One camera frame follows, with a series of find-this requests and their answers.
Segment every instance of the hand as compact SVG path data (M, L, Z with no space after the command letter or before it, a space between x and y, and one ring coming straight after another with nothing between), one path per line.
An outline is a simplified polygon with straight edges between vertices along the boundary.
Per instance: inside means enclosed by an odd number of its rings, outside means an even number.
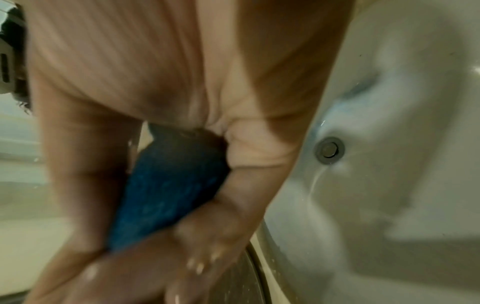
M27 304L193 303L236 260L292 168L353 0L33 0L28 72L75 234ZM104 252L142 121L206 129L232 169L216 198Z

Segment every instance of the blue sponge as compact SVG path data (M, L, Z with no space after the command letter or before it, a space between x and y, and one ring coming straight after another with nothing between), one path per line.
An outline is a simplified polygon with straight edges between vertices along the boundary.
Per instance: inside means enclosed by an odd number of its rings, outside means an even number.
M211 200L226 179L225 147L203 136L150 126L153 142L138 156L108 239L112 251L177 223Z

